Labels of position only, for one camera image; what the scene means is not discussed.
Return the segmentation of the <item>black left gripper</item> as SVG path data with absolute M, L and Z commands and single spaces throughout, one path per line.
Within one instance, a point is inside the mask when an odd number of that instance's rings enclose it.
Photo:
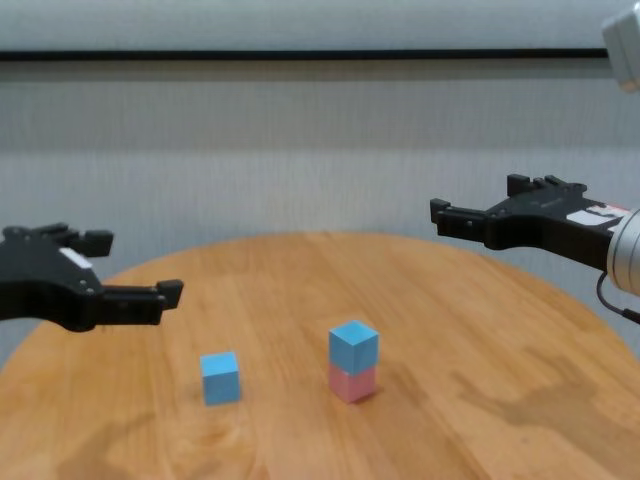
M 102 325 L 158 325 L 164 311 L 178 307 L 184 283 L 104 290 L 88 259 L 109 256 L 113 240 L 109 230 L 80 231 L 65 223 L 3 228 L 1 319 L 35 318 L 86 332 L 96 326 L 92 315 L 101 299 Z

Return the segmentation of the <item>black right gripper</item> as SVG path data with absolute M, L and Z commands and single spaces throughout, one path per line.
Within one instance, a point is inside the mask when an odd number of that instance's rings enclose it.
M 584 196 L 587 186 L 553 175 L 507 176 L 509 199 L 482 210 L 434 198 L 438 236 L 484 244 L 492 250 L 531 247 L 604 271 L 616 227 L 630 211 Z

